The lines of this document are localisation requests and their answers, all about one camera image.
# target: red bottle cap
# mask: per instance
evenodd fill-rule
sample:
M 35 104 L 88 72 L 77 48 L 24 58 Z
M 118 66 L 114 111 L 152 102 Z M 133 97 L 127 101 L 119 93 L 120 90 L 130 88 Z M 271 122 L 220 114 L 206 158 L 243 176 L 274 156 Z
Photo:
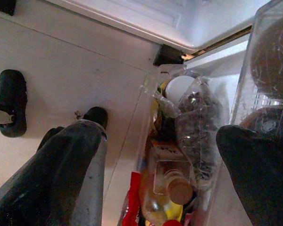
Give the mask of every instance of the red bottle cap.
M 168 220 L 162 226 L 183 226 L 177 220 Z

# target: plastic bag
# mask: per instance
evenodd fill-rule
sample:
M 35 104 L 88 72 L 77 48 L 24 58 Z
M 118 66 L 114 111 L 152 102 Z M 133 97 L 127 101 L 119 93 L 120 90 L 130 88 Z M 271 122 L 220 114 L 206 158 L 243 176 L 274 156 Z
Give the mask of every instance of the plastic bag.
M 179 109 L 182 114 L 175 119 L 177 143 L 193 165 L 198 188 L 208 186 L 220 160 L 215 139 L 224 123 L 222 105 L 198 77 L 181 98 Z
M 179 108 L 171 100 L 165 98 L 159 92 L 155 92 L 153 96 L 159 104 L 160 110 L 166 117 L 174 119 L 182 114 Z

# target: bottle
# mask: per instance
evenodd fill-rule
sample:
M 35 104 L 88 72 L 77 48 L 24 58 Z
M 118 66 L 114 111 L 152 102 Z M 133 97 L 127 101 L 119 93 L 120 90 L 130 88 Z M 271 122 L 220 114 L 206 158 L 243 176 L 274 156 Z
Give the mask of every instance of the bottle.
M 168 195 L 153 193 L 154 175 L 145 169 L 141 174 L 140 201 L 141 211 L 146 218 L 146 226 L 163 226 L 168 220 L 180 221 L 183 205 L 170 200 Z
M 155 226 L 180 221 L 183 205 L 193 195 L 189 161 L 176 143 L 148 137 L 145 163 L 139 191 L 143 216 Z

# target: refrigerator door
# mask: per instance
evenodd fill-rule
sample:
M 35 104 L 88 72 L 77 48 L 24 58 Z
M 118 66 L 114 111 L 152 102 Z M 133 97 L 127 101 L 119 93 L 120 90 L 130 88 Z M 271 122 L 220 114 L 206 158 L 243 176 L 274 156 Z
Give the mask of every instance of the refrigerator door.
M 253 22 L 269 0 L 47 0 L 159 44 L 193 53 Z

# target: white floor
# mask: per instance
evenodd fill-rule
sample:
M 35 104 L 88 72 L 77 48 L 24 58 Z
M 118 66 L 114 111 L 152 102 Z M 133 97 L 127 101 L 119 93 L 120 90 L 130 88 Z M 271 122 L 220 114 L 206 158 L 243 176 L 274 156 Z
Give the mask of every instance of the white floor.
M 50 128 L 74 122 L 75 111 L 102 106 L 109 114 L 102 225 L 116 225 L 139 148 L 140 86 L 156 72 L 158 48 L 42 0 L 17 1 L 14 17 L 0 13 L 0 72 L 21 71 L 28 93 L 26 134 L 0 133 L 0 186 L 35 153 Z M 211 225 L 250 225 L 227 174 L 224 180 Z M 229 206 L 225 197 L 237 205 Z

